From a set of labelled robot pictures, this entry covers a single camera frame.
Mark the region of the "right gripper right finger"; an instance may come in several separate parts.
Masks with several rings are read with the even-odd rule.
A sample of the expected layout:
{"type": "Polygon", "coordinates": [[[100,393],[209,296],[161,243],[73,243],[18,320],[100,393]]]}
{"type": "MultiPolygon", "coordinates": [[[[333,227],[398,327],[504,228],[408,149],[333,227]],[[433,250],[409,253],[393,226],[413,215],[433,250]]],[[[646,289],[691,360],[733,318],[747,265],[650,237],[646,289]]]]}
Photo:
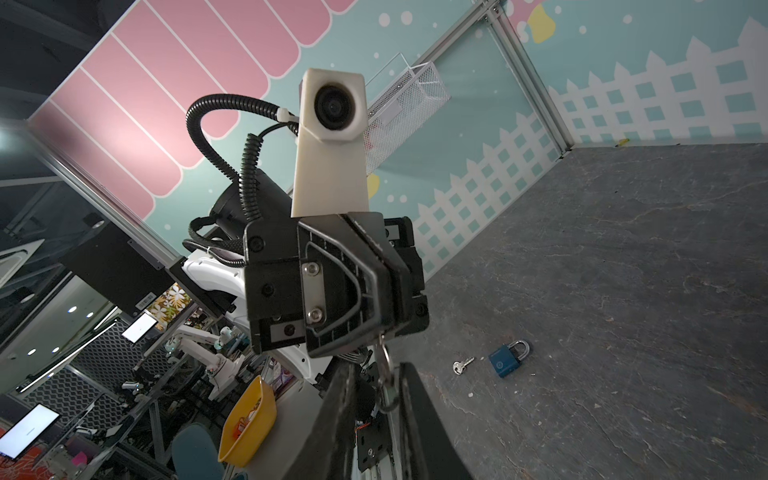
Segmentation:
{"type": "Polygon", "coordinates": [[[471,479],[411,363],[399,365],[401,464],[405,479],[471,479]]]}

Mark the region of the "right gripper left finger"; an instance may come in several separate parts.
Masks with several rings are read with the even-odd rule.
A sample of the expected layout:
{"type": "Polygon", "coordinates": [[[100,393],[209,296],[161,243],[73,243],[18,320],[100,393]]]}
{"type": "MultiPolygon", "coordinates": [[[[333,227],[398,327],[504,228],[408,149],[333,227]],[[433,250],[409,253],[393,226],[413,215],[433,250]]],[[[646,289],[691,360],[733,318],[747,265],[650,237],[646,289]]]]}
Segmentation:
{"type": "Polygon", "coordinates": [[[357,368],[337,368],[310,434],[283,479],[350,479],[354,459],[357,368]]]}

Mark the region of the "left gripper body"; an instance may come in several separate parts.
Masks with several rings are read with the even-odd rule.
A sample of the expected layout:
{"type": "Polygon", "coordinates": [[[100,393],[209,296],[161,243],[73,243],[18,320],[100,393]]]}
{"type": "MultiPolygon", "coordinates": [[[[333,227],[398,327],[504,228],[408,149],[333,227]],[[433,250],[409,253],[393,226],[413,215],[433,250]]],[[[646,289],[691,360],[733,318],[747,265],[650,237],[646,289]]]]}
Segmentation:
{"type": "Polygon", "coordinates": [[[245,230],[247,318],[262,350],[302,343],[338,356],[429,325],[407,217],[351,212],[257,221],[245,230]]]}

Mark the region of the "blue padlock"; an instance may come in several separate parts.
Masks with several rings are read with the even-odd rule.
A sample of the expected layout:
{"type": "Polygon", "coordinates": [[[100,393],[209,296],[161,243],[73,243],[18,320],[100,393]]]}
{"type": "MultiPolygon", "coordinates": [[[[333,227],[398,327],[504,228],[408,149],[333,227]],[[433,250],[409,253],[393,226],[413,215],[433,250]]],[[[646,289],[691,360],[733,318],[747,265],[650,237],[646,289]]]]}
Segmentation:
{"type": "Polygon", "coordinates": [[[531,345],[527,340],[516,340],[502,345],[491,353],[489,355],[489,362],[497,376],[505,378],[521,366],[530,352],[531,345]]]}

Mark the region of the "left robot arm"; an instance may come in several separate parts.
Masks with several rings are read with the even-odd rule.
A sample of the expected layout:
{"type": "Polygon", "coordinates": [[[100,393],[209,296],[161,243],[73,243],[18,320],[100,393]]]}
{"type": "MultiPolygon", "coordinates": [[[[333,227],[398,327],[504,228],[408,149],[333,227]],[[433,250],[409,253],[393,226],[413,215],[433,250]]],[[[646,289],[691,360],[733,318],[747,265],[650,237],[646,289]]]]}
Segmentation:
{"type": "Polygon", "coordinates": [[[302,344],[308,357],[324,358],[371,347],[391,387],[386,340],[429,324],[410,218],[294,218],[288,194],[253,165],[191,221],[184,245],[186,275],[233,297],[259,352],[302,344]]]}

